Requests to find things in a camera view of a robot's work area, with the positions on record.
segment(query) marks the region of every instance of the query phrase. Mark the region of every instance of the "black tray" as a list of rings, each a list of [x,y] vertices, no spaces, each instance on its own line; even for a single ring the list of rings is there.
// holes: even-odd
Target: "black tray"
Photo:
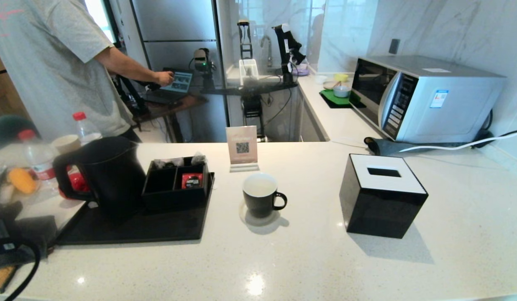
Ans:
[[[115,221],[102,215],[99,207],[90,209],[88,206],[83,206],[58,236],[56,244],[92,245],[199,240],[207,217],[214,173],[210,173],[210,177],[205,202],[194,208],[159,213],[142,210],[128,219]]]

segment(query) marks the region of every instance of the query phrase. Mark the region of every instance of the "bottle label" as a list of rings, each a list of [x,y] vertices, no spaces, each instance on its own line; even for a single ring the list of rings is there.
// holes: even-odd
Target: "bottle label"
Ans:
[[[35,172],[37,178],[39,178],[42,181],[54,179],[56,177],[56,174],[54,173],[54,168],[52,168],[52,162],[39,164],[33,166],[31,169],[33,169],[33,171]]]

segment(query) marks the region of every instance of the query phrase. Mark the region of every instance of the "black cup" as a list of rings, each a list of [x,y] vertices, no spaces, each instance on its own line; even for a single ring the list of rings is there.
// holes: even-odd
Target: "black cup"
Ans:
[[[275,206],[275,198],[285,201],[283,206]],[[243,198],[247,210],[253,217],[268,217],[274,210],[281,210],[287,206],[287,197],[277,192],[277,181],[266,173],[256,173],[247,177],[243,182]]]

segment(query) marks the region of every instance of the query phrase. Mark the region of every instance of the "laptop screen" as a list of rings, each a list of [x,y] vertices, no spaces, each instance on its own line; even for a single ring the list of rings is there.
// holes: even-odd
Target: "laptop screen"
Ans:
[[[190,84],[192,83],[192,75],[193,74],[186,72],[175,71],[173,83],[161,89],[171,92],[188,93]]]

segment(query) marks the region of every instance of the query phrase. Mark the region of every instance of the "white countertop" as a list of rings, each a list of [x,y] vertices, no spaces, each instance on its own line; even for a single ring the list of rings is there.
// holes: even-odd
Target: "white countertop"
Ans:
[[[329,109],[300,78],[327,137],[378,137],[352,110]],[[57,247],[22,296],[49,300],[443,300],[517,293],[517,178],[476,150],[406,155],[429,194],[402,240],[347,234],[339,191],[348,154],[326,143],[260,143],[262,172],[287,207],[268,227],[239,217],[241,185],[226,143],[143,144],[154,158],[200,151],[216,173],[199,243]],[[20,268],[10,293],[31,265]]]

